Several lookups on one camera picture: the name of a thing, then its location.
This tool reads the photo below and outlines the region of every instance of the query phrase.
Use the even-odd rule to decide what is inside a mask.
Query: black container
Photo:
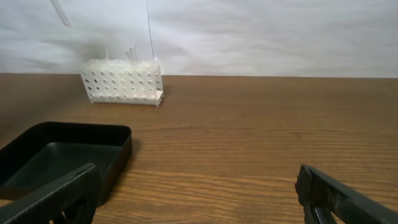
[[[91,162],[101,174],[101,206],[131,152],[127,126],[37,124],[0,150],[0,198],[15,200]]]

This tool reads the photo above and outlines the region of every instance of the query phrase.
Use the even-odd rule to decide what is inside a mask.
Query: brown tabletop
[[[398,210],[398,80],[164,77],[158,107],[78,75],[0,75],[0,147],[43,121],[123,124],[136,152],[93,223],[303,223],[310,164]]]

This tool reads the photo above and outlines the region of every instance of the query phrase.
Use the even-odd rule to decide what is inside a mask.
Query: wrinkled white sheet
[[[0,72],[75,73],[103,42],[123,54],[131,40],[140,57],[152,57],[146,11],[131,1],[63,0],[85,34],[63,27],[50,1],[39,2],[3,0]],[[148,0],[148,7],[166,74],[398,77],[396,0]],[[140,19],[127,19],[129,11]]]

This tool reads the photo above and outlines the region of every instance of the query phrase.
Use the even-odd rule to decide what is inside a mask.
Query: white plastic basket
[[[92,103],[159,106],[163,98],[160,66],[154,62],[90,60],[82,65],[80,75]]]

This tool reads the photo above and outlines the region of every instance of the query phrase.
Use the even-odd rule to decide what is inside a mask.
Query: wood grain
[[[123,124],[136,157],[94,223],[303,223],[310,164],[398,210],[398,80],[164,77],[158,107],[90,104],[77,75],[1,75],[0,145],[43,121]]]

